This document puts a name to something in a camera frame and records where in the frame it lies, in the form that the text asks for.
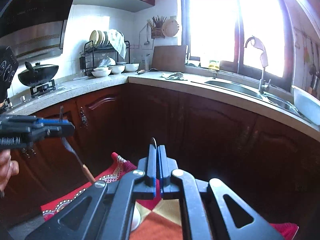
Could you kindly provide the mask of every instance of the hand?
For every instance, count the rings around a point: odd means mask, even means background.
[[[0,152],[0,190],[4,191],[11,176],[19,173],[19,164],[11,160],[10,150]]]

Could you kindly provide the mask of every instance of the countertop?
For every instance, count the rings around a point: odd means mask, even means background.
[[[180,91],[237,106],[290,126],[320,142],[319,126],[315,124],[309,123],[288,111],[262,100],[205,84],[193,83],[203,83],[207,80],[211,80],[212,78],[210,77],[194,74],[184,74],[184,76],[188,79],[187,81],[166,80],[161,77],[161,72],[149,72],[142,75],[137,75],[137,73],[123,73],[103,78],[91,77],[72,80],[59,84],[63,86],[62,89],[33,99],[30,102],[27,101],[21,106],[17,106],[11,111],[7,111],[7,113],[30,115],[70,98],[129,82]]]

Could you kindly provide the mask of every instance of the gas stove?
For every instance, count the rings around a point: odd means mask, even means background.
[[[43,84],[36,87],[30,88],[30,94],[32,98],[42,96],[50,91],[56,90],[54,79],[50,80],[47,84]]]
[[[30,88],[30,93],[26,93],[26,95],[23,95],[20,98],[17,98],[17,97],[7,98],[4,101],[4,105],[0,107],[0,114],[4,112],[9,112],[29,102],[32,102],[44,96],[50,95],[53,91],[63,90],[65,88],[66,87],[62,85],[56,85],[54,80],[51,80],[49,81],[49,83],[43,84],[38,87],[32,87]]]

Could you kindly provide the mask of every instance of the kitchen sink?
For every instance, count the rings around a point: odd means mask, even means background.
[[[233,82],[221,82],[221,81],[216,81],[216,80],[210,80],[205,82],[205,84],[209,84],[209,85],[213,85],[213,86],[217,86],[217,87],[223,87],[226,89],[230,89],[239,93],[243,93],[258,99],[263,100],[263,97],[261,96],[261,94],[259,93],[259,91],[257,89],[254,88],[247,88],[245,86],[242,86],[240,84],[237,83],[233,83]]]
[[[217,79],[209,80],[207,82],[204,82],[204,84],[224,88],[227,90],[231,90],[233,92],[238,92],[241,94],[245,94],[245,95],[260,99],[264,102],[267,102],[267,103],[272,104],[274,106],[277,106],[281,109],[284,109],[284,110],[310,122],[302,114],[299,113],[299,111],[297,110],[297,108],[293,104],[291,104],[290,102],[283,100],[275,95],[272,95],[270,93],[265,92],[262,94],[259,92],[258,89],[244,86],[244,85],[234,83],[231,81],[227,81],[227,80],[222,80],[222,79],[221,80],[217,80]]]
[[[264,93],[264,96],[266,96],[272,103],[278,105],[280,108],[285,109],[297,116],[300,116],[299,111],[297,110],[297,108],[291,104],[288,101],[285,101],[275,95],[269,94],[269,93]]]

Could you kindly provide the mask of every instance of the stove burner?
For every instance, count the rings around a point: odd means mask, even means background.
[[[30,93],[31,97],[35,98],[41,95],[44,95],[46,93],[49,93],[50,91],[56,90],[54,79],[49,81],[49,84],[40,85],[38,87],[31,87]]]
[[[4,101],[4,104],[0,107],[0,114],[2,114],[3,112],[6,112],[8,110],[8,108],[12,107],[12,103],[10,102],[10,98],[7,98]]]

